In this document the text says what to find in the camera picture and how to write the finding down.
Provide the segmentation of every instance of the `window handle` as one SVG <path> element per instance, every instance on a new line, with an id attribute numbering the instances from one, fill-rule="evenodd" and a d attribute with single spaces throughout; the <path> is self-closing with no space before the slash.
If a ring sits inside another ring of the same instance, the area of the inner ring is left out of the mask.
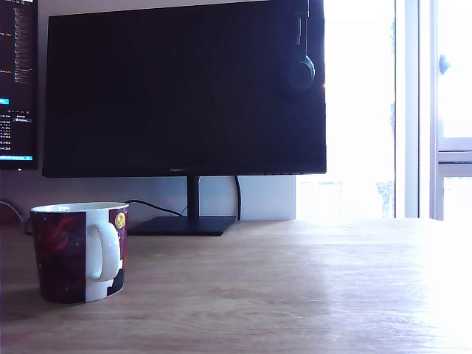
<path id="1" fill-rule="evenodd" d="M 448 62 L 448 59 L 445 57 L 444 54 L 440 56 L 440 72 L 442 75 L 445 74 L 446 71 L 451 67 L 451 64 Z"/>

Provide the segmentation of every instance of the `monitor base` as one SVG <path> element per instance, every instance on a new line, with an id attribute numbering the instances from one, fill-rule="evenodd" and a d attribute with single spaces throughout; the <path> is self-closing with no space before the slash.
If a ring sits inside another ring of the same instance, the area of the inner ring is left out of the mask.
<path id="1" fill-rule="evenodd" d="M 157 217 L 128 230 L 130 236 L 221 236 L 234 216 Z"/>

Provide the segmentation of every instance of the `monitor stand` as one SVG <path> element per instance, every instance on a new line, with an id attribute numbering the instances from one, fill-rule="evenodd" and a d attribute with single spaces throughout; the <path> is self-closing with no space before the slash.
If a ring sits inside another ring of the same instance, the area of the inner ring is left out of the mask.
<path id="1" fill-rule="evenodd" d="M 200 216 L 197 176 L 187 177 L 187 217 L 157 217 L 128 230 L 138 236 L 221 236 L 234 216 Z"/>

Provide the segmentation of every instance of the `headphones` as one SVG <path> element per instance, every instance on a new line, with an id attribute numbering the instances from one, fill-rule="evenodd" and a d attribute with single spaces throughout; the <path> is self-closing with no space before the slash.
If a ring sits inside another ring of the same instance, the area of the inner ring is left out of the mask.
<path id="1" fill-rule="evenodd" d="M 297 31 L 292 51 L 292 61 L 288 70 L 287 84 L 290 93 L 307 91 L 315 80 L 315 66 L 308 57 L 307 22 L 310 17 L 310 0 L 295 1 L 294 17 Z"/>

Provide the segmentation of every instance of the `mug logo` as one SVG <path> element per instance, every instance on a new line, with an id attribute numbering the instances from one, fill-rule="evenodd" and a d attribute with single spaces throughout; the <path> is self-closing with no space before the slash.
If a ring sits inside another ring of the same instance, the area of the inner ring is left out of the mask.
<path id="1" fill-rule="evenodd" d="M 125 213 L 121 212 L 115 218 L 115 226 L 117 227 L 117 229 L 122 229 L 125 223 L 126 223 Z"/>

